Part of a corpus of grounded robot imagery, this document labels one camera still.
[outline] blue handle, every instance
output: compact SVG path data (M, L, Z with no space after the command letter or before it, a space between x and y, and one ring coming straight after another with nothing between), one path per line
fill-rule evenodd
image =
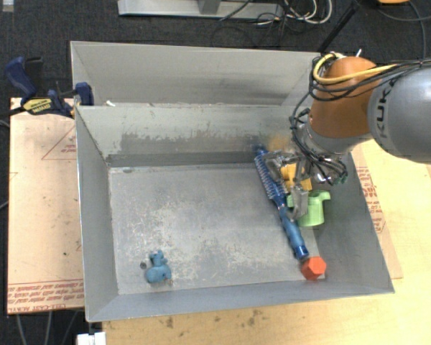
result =
M24 92L21 105L24 105L37 93L37 89L25 72L24 58L22 56L16 57L6 64L5 76L14 87Z
M282 227L286 231L286 235L289 238L290 245L295 253L295 258L299 261L307 258L310 253L305 246L305 241L302 238L300 228L295 221L291 221L286 214L286 208L279 208L279 216L281 216Z

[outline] blue toy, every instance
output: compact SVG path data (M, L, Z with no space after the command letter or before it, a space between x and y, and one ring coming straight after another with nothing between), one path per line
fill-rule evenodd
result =
M150 260L153 267L150 267L145 274L149 283L153 284L163 280L171 280L171 269L166 264L167 259L164 258L161 250L150 253Z

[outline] white cable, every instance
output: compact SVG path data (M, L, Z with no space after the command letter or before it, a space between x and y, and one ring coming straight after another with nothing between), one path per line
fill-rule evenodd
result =
M313 20L307 20L307 23L311 23L311 24L322 24L322 23L326 23L330 16L332 15L332 9L333 9L333 5L332 5L332 0L327 0L328 2L328 15L325 16L323 19L321 19L320 21L313 21Z
M292 12L293 15L288 14L287 17L293 18L293 19L299 19L299 20L307 20L309 18L313 18L316 15L316 12L318 11L318 3L316 0L312 0L313 2L313 13L306 13L306 14L298 14L290 5L288 0L283 0L283 2L286 4L288 9Z
M302 20L302 21L310 23L310 24L322 24L322 23L326 23L329 20L330 16L332 15L333 5L332 5L332 0L326 0L326 1L328 4L327 15L324 18L322 18L321 20L313 20L312 18L316 15L316 13L318 11L318 3L316 2L316 0L312 0L313 7L314 7L313 13L311 13L311 14L306 13L303 15L298 14L291 6L289 6L288 0L283 0L283 2L288 6L288 9L292 12L292 14L287 14L288 18Z

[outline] black cable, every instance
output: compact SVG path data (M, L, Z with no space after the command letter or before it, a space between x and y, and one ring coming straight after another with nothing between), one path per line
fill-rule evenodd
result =
M253 0L247 0L244 4L242 4L239 8L233 10L230 14L225 15L223 18L219 19L219 22L223 22L224 20L230 19L231 17L233 17L234 15L238 14L241 10L243 10L244 8L246 8L246 6L252 2Z

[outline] yellow clamp label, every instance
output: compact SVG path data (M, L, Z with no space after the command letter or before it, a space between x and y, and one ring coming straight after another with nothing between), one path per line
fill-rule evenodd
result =
M33 98L28 100L22 107L24 107L26 111L31 111L36 114L51 109L51 103L51 98Z

